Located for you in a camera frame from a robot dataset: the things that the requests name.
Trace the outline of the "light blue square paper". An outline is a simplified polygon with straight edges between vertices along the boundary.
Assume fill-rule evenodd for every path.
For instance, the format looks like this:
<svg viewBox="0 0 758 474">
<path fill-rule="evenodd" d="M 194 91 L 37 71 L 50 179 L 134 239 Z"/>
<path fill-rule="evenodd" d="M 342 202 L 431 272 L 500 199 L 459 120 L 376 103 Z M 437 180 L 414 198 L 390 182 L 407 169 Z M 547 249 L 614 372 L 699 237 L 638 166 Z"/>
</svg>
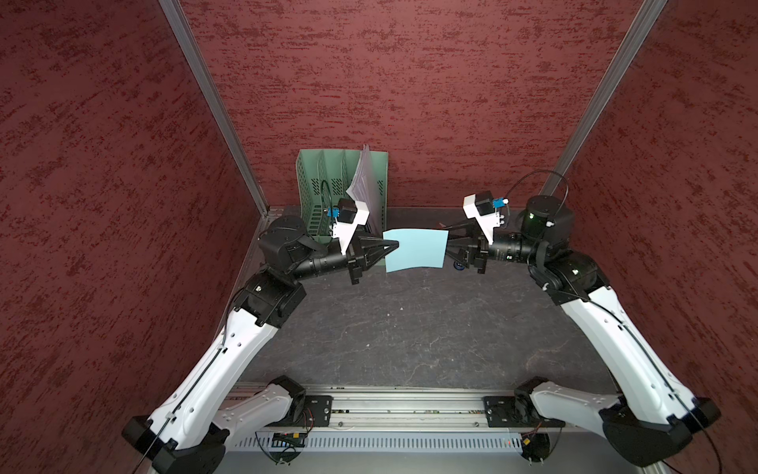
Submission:
<svg viewBox="0 0 758 474">
<path fill-rule="evenodd" d="M 444 265 L 447 230 L 401 228 L 387 230 L 383 237 L 399 243 L 385 258 L 387 273 L 414 268 L 441 269 Z"/>
</svg>

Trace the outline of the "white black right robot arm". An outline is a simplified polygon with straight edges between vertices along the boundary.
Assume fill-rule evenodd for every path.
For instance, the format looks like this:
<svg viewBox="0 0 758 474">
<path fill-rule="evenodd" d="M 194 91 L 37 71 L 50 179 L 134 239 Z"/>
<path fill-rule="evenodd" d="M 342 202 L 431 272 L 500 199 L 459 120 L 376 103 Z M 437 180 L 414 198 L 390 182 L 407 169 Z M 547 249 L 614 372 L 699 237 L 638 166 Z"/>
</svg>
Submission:
<svg viewBox="0 0 758 474">
<path fill-rule="evenodd" d="M 451 225 L 446 255 L 458 270 L 485 274 L 491 261 L 523 264 L 537 286 L 590 341 L 610 370 L 614 394 L 570 389 L 534 377 L 513 392 L 513 415 L 539 430 L 573 425 L 607 440 L 625 460 L 648 467 L 674 456 L 720 418 L 664 364 L 624 310 L 600 266 L 570 246 L 574 213 L 561 199 L 527 201 L 511 231 L 509 201 L 489 192 L 465 197 L 464 221 Z"/>
</svg>

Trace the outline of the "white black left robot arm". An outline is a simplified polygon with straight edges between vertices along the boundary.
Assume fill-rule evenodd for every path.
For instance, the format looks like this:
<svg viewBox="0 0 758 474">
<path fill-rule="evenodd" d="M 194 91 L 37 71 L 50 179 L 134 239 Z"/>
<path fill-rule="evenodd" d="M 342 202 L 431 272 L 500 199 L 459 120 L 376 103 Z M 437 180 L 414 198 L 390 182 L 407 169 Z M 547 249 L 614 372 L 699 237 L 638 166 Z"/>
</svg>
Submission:
<svg viewBox="0 0 758 474">
<path fill-rule="evenodd" d="M 288 376 L 272 380 L 247 400 L 223 405 L 245 369 L 305 299 L 306 278 L 346 271 L 358 284 L 364 272 L 400 246 L 337 222 L 337 239 L 322 244 L 303 220 L 284 215 L 261 233 L 265 260 L 233 296 L 219 334 L 191 373 L 149 415 L 128 421 L 122 436 L 150 462 L 153 473 L 212 473 L 239 436 L 270 425 L 310 428 L 306 390 Z"/>
</svg>

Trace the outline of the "white paper sheets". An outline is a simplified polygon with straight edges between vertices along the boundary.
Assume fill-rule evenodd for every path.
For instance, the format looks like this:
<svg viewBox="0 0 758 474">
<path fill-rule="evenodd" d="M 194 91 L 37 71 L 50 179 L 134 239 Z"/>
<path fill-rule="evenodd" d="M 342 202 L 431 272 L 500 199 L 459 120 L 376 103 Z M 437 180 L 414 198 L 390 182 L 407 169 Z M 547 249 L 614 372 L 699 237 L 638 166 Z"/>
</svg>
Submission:
<svg viewBox="0 0 758 474">
<path fill-rule="evenodd" d="M 388 158 L 387 152 L 372 151 L 368 145 L 363 146 L 353 179 L 347 187 L 347 194 L 354 201 L 366 203 L 369 210 L 366 226 L 375 236 L 380 236 L 386 227 Z"/>
</svg>

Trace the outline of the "green plastic file organizer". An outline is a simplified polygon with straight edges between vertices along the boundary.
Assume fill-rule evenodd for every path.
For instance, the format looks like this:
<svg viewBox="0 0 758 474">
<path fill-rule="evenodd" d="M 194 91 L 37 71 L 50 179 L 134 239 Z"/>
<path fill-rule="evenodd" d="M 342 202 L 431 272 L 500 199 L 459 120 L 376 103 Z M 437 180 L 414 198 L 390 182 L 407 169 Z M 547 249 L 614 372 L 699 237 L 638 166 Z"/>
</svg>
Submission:
<svg viewBox="0 0 758 474">
<path fill-rule="evenodd" d="M 295 162 L 301 218 L 308 233 L 317 242 L 329 244 L 331 222 L 325 208 L 335 207 L 341 198 L 348 198 L 347 189 L 355 177 L 360 150 L 301 149 Z M 387 174 L 389 154 L 371 151 L 373 176 L 377 180 L 379 211 L 371 211 L 367 227 L 381 236 L 388 227 Z"/>
</svg>

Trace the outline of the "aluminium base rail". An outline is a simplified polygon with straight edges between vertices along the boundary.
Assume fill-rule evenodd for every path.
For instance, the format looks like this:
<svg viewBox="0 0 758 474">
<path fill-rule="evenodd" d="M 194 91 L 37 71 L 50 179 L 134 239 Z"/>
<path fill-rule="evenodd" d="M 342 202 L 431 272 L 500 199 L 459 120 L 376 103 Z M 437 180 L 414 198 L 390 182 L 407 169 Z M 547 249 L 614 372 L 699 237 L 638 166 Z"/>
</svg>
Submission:
<svg viewBox="0 0 758 474">
<path fill-rule="evenodd" d="M 541 433 L 556 432 L 553 422 L 514 422 L 511 415 L 497 418 L 485 399 L 511 397 L 511 390 L 476 390 L 418 387 L 307 385 L 310 396 L 331 396 L 330 424 L 326 432 L 434 432 L 434 433 Z"/>
</svg>

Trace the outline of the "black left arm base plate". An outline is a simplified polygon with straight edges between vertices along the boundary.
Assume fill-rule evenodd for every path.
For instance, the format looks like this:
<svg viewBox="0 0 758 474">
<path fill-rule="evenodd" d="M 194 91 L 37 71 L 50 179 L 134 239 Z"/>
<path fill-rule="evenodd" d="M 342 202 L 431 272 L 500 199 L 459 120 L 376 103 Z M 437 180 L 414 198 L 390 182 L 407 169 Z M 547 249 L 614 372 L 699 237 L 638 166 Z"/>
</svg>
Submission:
<svg viewBox="0 0 758 474">
<path fill-rule="evenodd" d="M 330 395 L 306 395 L 298 424 L 306 429 L 329 427 L 333 403 Z"/>
</svg>

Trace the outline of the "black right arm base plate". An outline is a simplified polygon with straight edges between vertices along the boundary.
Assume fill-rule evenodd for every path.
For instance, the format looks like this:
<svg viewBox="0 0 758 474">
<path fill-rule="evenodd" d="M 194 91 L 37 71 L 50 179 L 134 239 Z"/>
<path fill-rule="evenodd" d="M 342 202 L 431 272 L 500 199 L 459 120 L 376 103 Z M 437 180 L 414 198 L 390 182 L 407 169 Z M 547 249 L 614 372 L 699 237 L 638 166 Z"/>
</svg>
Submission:
<svg viewBox="0 0 758 474">
<path fill-rule="evenodd" d="M 483 402 L 489 428 L 535 430 L 566 426 L 563 421 L 540 415 L 528 396 L 485 396 Z"/>
</svg>

